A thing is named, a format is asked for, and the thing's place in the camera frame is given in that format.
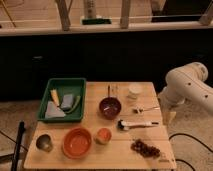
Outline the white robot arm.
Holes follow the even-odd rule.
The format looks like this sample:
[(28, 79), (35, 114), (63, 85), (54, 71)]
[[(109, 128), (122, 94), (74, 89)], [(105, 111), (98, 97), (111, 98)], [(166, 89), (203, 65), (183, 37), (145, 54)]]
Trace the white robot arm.
[(186, 99), (213, 115), (213, 87), (205, 84), (207, 78), (208, 69), (200, 62), (174, 68), (166, 74), (166, 86), (158, 94), (164, 125), (169, 125), (176, 116), (173, 108)]

